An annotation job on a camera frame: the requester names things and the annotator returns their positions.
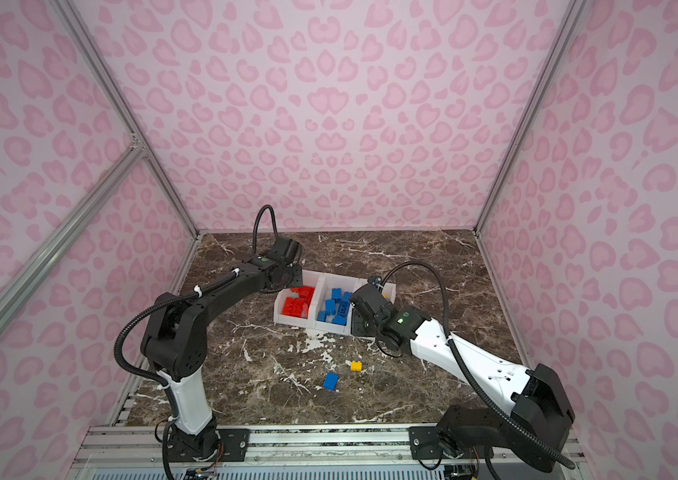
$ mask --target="pink leopard print wallpaper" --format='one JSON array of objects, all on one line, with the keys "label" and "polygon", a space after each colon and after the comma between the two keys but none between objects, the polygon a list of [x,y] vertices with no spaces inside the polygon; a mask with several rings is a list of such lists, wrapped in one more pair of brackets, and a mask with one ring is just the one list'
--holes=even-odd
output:
[{"label": "pink leopard print wallpaper", "polygon": [[567,4],[77,2],[212,230],[473,226]]},{"label": "pink leopard print wallpaper", "polygon": [[0,2],[0,292],[127,141],[44,1]]},{"label": "pink leopard print wallpaper", "polygon": [[599,0],[484,234],[595,477],[678,480],[678,0]]},{"label": "pink leopard print wallpaper", "polygon": [[[115,337],[169,288],[188,245],[137,165],[0,338],[0,478],[64,477],[126,380]],[[124,346],[131,361],[142,330]]]}]

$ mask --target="pile of blue bricks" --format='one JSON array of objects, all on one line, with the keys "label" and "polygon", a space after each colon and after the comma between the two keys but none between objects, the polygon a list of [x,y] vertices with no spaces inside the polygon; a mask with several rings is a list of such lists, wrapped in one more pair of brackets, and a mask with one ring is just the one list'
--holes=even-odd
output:
[{"label": "pile of blue bricks", "polygon": [[326,300],[325,310],[317,314],[317,321],[346,325],[347,314],[350,312],[350,295],[352,292],[343,293],[341,288],[331,289],[331,298]]}]

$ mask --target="brown marble surface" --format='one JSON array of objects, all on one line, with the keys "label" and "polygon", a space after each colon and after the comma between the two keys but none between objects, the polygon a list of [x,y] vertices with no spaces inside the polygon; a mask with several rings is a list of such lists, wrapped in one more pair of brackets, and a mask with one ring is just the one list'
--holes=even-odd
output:
[{"label": "brown marble surface", "polygon": [[[468,231],[288,234],[305,248],[307,270],[366,278],[410,258],[440,270],[449,291],[452,331],[481,348],[520,363],[483,258]],[[260,234],[259,249],[271,245]],[[182,288],[206,284],[251,248],[250,234],[207,234]],[[440,293],[419,267],[396,273],[396,304],[411,303],[441,316]],[[393,359],[367,340],[316,334],[272,321],[274,294],[250,296],[209,327],[202,370],[206,395],[222,425],[273,423],[436,422],[451,403],[479,406],[473,390],[440,368],[412,356]],[[352,372],[350,361],[363,362]],[[335,392],[322,389],[328,372]],[[156,384],[146,381],[128,418],[154,425],[169,415]]]}]

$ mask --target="white plastic bin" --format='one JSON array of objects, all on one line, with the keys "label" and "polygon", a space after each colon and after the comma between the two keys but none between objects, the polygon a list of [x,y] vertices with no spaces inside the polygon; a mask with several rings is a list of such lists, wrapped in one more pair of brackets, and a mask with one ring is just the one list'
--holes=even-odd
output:
[{"label": "white plastic bin", "polygon": [[[275,298],[275,312],[273,316],[275,323],[309,328],[322,332],[338,333],[340,335],[350,335],[353,311],[352,304],[350,304],[350,311],[347,313],[346,325],[332,322],[318,322],[317,314],[325,310],[325,301],[331,300],[331,291],[334,288],[341,289],[343,293],[354,292],[367,283],[368,280],[355,276],[325,274],[322,272],[313,272],[311,270],[303,270],[302,278],[305,286],[312,286],[315,288],[307,318],[303,319],[295,316],[283,315],[281,313],[286,298],[297,298],[299,296],[296,292],[291,292],[291,289],[286,289],[278,293],[277,298]],[[382,289],[382,294],[388,298],[390,302],[395,302],[395,284],[387,283]]]}]

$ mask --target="blue block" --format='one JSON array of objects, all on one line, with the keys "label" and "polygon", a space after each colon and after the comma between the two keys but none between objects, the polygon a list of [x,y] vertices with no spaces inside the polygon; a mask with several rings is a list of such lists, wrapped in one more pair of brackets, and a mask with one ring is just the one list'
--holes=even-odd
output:
[{"label": "blue block", "polygon": [[337,310],[337,315],[338,316],[343,316],[345,319],[347,318],[347,314],[350,312],[350,303],[345,302],[344,300],[342,302],[339,302],[339,308]]},{"label": "blue block", "polygon": [[333,300],[326,300],[326,315],[336,315],[337,305]]},{"label": "blue block", "polygon": [[323,381],[323,388],[326,390],[331,390],[332,392],[337,388],[337,382],[339,381],[339,375],[336,373],[329,373],[326,375],[326,379]]}]

